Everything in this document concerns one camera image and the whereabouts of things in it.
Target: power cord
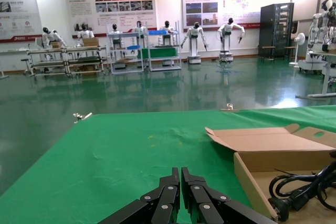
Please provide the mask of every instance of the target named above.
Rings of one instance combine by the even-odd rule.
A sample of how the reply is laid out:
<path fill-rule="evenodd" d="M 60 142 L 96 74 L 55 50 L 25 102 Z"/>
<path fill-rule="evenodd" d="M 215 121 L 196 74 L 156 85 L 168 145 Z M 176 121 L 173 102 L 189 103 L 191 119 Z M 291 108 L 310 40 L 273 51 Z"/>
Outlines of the power cord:
<path fill-rule="evenodd" d="M 286 221 L 289 218 L 289 210 L 299 211 L 310 199 L 317 199 L 326 208 L 336 211 L 336 207 L 326 203 L 326 189 L 329 187 L 336 188 L 336 161 L 321 170 L 318 174 L 298 175 L 287 173 L 274 178 L 269 184 L 269 193 L 271 198 L 268 199 L 270 204 L 278 211 L 279 220 Z M 310 182 L 307 185 L 301 186 L 293 191 L 281 192 L 284 185 L 293 181 Z"/>

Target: workbench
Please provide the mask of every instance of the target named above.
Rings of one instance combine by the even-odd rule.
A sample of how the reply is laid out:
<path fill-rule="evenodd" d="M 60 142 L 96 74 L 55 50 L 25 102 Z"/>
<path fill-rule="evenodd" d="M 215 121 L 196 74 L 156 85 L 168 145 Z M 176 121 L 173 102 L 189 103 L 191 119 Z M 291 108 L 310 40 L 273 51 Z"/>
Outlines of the workbench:
<path fill-rule="evenodd" d="M 336 132 L 335 120 L 336 105 L 92 115 L 75 124 L 0 198 L 0 223 L 97 223 L 156 188 L 174 166 L 187 166 L 213 189 L 249 206 L 234 174 L 233 152 L 213 142 L 204 127 L 296 122 Z M 182 206 L 179 222 L 190 223 Z"/>

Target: display board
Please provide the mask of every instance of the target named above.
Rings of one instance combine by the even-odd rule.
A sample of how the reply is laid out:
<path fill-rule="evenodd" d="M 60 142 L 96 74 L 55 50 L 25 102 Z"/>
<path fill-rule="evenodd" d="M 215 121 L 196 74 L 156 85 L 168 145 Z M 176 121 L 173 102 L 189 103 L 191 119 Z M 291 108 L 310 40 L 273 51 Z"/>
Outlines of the display board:
<path fill-rule="evenodd" d="M 117 24 L 122 32 L 131 31 L 140 20 L 156 29 L 155 0 L 66 0 L 71 34 L 77 37 L 81 25 L 88 25 L 96 37 L 106 36 L 106 25 Z"/>
<path fill-rule="evenodd" d="M 41 34 L 36 0 L 0 0 L 0 43 L 34 41 Z"/>
<path fill-rule="evenodd" d="M 182 0 L 183 28 L 195 22 L 204 30 L 217 30 L 229 18 L 246 29 L 260 27 L 262 0 Z"/>

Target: cardboard box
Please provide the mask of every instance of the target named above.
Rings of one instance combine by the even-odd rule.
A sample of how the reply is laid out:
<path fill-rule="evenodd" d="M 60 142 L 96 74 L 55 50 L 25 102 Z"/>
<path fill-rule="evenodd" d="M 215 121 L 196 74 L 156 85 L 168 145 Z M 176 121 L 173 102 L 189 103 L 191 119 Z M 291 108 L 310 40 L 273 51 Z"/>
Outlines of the cardboard box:
<path fill-rule="evenodd" d="M 83 44 L 85 47 L 99 47 L 99 39 L 96 37 L 83 39 Z"/>
<path fill-rule="evenodd" d="M 61 48 L 62 46 L 61 42 L 51 42 L 50 44 L 52 48 Z"/>
<path fill-rule="evenodd" d="M 269 183 L 282 170 L 295 174 L 319 172 L 334 158 L 329 153 L 336 148 L 336 134 L 298 124 L 287 127 L 214 131 L 205 128 L 218 144 L 236 151 L 235 173 L 251 205 L 260 214 L 278 221 L 278 215 L 268 202 Z M 287 184 L 283 191 L 296 189 L 304 182 Z M 336 206 L 336 192 L 327 192 L 328 203 Z M 291 210 L 286 224 L 336 223 L 336 212 L 325 208 L 316 198 L 300 211 Z"/>

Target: black cabinet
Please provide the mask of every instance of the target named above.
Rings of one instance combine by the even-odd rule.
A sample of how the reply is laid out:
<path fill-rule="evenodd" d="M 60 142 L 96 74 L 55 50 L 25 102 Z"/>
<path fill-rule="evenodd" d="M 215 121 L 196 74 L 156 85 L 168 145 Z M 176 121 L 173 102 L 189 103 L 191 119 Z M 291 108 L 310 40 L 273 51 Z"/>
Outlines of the black cabinet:
<path fill-rule="evenodd" d="M 275 47 L 274 56 L 283 56 L 290 44 L 294 3 L 273 4 L 261 8 L 259 55 L 262 47 Z"/>

